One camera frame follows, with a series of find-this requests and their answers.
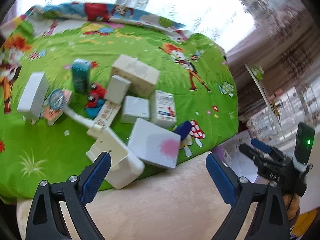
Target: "toy wheel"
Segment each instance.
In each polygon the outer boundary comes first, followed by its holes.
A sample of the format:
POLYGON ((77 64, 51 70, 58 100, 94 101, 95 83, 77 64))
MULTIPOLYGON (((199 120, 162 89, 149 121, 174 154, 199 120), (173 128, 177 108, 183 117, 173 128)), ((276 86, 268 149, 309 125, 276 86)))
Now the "toy wheel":
POLYGON ((92 83, 92 84, 90 85, 90 88, 91 88, 91 89, 97 89, 97 88, 98 88, 98 86, 97 86, 97 84, 96 84, 96 83, 92 83))
POLYGON ((88 95, 87 99, 89 102, 94 102, 94 100, 95 100, 94 96, 91 94, 88 95))

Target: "open box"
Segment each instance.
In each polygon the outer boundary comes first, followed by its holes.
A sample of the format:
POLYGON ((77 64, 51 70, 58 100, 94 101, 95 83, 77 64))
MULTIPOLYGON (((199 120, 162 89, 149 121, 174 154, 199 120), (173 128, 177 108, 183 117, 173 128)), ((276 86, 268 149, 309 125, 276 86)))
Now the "open box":
POLYGON ((127 186, 144 170, 144 163, 130 152, 109 127, 103 130, 86 155, 94 162, 101 152, 108 152, 111 156, 111 168, 105 180, 117 189, 127 186))

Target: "white box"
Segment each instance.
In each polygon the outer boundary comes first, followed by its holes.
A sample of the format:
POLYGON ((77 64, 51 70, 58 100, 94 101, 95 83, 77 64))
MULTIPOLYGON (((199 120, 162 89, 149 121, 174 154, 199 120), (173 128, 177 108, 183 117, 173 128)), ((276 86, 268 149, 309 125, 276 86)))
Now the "white box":
POLYGON ((120 107, 121 106, 116 105, 115 103, 112 103, 108 100, 105 101, 98 115, 93 120, 94 125, 87 131, 87 135, 90 135, 93 138, 97 139, 102 134, 103 129, 110 127, 120 107))
POLYGON ((129 91, 148 98, 158 82, 160 71, 127 55, 121 55, 113 64, 111 76, 120 75, 132 82, 129 91))
POLYGON ((139 117, 149 120, 149 100, 126 96, 122 105, 121 122, 135 123, 139 117))
POLYGON ((109 127, 103 130, 86 155, 94 162, 101 152, 108 152, 111 156, 111 168, 105 180, 117 189, 127 186, 144 170, 143 162, 129 151, 109 127))
POLYGON ((177 122, 173 94, 156 90, 150 98, 151 122, 169 128, 177 122))
POLYGON ((177 165, 181 136, 138 118, 128 148, 145 163, 174 169, 177 165))
POLYGON ((48 88, 44 72, 33 72, 24 88, 17 111, 27 120, 39 120, 48 88))
POLYGON ((117 105, 121 105, 123 98, 125 97, 131 81, 114 75, 110 78, 107 93, 104 96, 105 100, 109 100, 117 105))

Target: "mushroom print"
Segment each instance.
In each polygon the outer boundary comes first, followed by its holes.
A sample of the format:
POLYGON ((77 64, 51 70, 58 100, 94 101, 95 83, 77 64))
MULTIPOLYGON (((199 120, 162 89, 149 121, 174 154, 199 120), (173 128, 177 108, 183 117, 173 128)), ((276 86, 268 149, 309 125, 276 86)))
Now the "mushroom print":
POLYGON ((224 95, 229 95, 231 97, 233 97, 233 91, 235 90, 235 87, 231 84, 229 84, 228 82, 223 82, 222 86, 220 84, 218 84, 220 93, 224 94, 224 95))
POLYGON ((200 140, 205 138, 205 134, 204 132, 201 130, 201 128, 199 127, 198 123, 196 120, 191 120, 190 121, 192 127, 191 127, 191 131, 189 132, 189 134, 195 138, 195 142, 199 147, 202 147, 202 142, 200 140))
POLYGON ((192 152, 190 151, 188 146, 191 146, 192 144, 193 144, 193 140, 190 134, 188 134, 187 137, 182 142, 180 142, 179 150, 183 149, 186 157, 191 157, 192 152))

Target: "blue gripper pad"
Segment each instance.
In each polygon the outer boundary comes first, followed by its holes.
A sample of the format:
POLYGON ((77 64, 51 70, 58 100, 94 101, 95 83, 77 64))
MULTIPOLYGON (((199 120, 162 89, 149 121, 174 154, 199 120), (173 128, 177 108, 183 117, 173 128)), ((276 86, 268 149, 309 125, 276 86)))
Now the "blue gripper pad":
POLYGON ((215 154, 209 154, 205 164, 223 201, 234 207, 237 202, 236 196, 239 191, 238 177, 236 174, 230 167, 224 166, 219 157, 215 154))
POLYGON ((254 139, 251 140, 251 144, 252 144, 254 147, 258 148, 259 150, 262 150, 262 151, 265 152, 265 153, 270 154, 271 151, 272 151, 272 149, 270 148, 269 145, 267 145, 267 144, 259 141, 259 140, 256 139, 256 138, 254 138, 254 139))
POLYGON ((111 167, 111 156, 109 153, 105 153, 103 158, 95 166, 88 179, 84 182, 82 186, 82 196, 80 201, 83 205, 93 201, 96 196, 104 178, 106 177, 108 171, 111 167))

